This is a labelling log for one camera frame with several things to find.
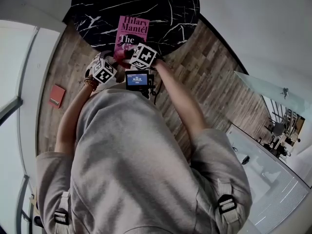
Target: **black marble tabletop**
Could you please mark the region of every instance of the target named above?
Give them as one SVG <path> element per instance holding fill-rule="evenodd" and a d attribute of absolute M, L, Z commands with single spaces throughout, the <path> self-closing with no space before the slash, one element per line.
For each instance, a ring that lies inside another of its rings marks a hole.
<path fill-rule="evenodd" d="M 72 0 L 70 13 L 83 39 L 102 52 L 114 50 L 120 16 L 150 20 L 147 45 L 164 56 L 196 28 L 199 0 Z"/>

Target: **red book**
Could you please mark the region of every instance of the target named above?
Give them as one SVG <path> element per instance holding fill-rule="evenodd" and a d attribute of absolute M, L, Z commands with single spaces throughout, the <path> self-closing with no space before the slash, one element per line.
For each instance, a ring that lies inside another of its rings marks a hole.
<path fill-rule="evenodd" d="M 65 93 L 64 89 L 60 88 L 59 86 L 53 85 L 51 93 L 50 93 L 49 104 L 51 104 L 55 108 L 59 108 L 62 102 L 64 93 Z"/>

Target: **gray hoodie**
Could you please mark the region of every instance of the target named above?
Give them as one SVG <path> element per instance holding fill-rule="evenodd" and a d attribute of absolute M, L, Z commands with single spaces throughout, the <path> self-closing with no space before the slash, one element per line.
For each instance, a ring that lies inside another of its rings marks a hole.
<path fill-rule="evenodd" d="M 237 233 L 252 204 L 243 167 L 223 132 L 191 139 L 187 163 L 161 113 L 140 93 L 108 89 L 91 97 L 77 126 L 75 158 L 37 157 L 38 203 L 48 233 L 62 192 L 70 190 L 75 233 Z M 228 223 L 217 200 L 230 181 L 238 220 Z"/>

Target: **black buckle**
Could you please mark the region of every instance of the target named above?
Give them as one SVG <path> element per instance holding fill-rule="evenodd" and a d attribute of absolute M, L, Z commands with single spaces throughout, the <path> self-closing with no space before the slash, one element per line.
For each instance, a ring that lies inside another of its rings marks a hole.
<path fill-rule="evenodd" d="M 228 200 L 231 200 L 231 201 L 228 202 L 228 203 L 226 203 L 226 204 L 234 203 L 234 206 L 231 207 L 231 208 L 229 208 L 229 209 L 223 210 L 223 209 L 222 209 L 222 206 L 223 206 L 223 205 L 221 205 L 221 203 L 223 203 L 223 202 L 225 202 L 225 201 L 228 201 Z M 227 212 L 229 212 L 229 211 L 234 210 L 234 209 L 237 208 L 237 204 L 236 204 L 236 202 L 235 202 L 234 197 L 233 197 L 232 195 L 229 195 L 229 194 L 224 194 L 224 195 L 221 196 L 221 198 L 219 198 L 219 200 L 218 200 L 218 206 L 219 206 L 219 212 L 220 212 L 220 214 L 227 213 Z"/>
<path fill-rule="evenodd" d="M 69 225 L 68 212 L 63 208 L 57 209 L 54 212 L 54 221 L 58 224 Z"/>

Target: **sleeve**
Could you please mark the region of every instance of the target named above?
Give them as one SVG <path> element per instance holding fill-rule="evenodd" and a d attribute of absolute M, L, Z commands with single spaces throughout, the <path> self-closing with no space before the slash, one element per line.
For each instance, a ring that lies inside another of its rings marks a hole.
<path fill-rule="evenodd" d="M 62 193 L 70 188 L 73 159 L 67 154 L 48 152 L 37 157 L 37 199 L 40 217 L 47 233 L 55 229 L 54 212 Z"/>
<path fill-rule="evenodd" d="M 232 186 L 232 196 L 237 203 L 239 221 L 235 227 L 226 221 L 216 208 L 215 219 L 219 228 L 225 230 L 224 233 L 237 233 L 248 218 L 252 197 L 249 183 L 243 166 L 236 157 L 231 147 L 228 137 L 224 132 L 216 129 L 205 129 L 195 139 L 191 141 L 193 156 L 191 158 L 191 168 L 197 170 L 202 177 L 204 189 L 210 188 L 216 201 L 222 196 L 219 192 L 219 181 L 230 182 Z"/>

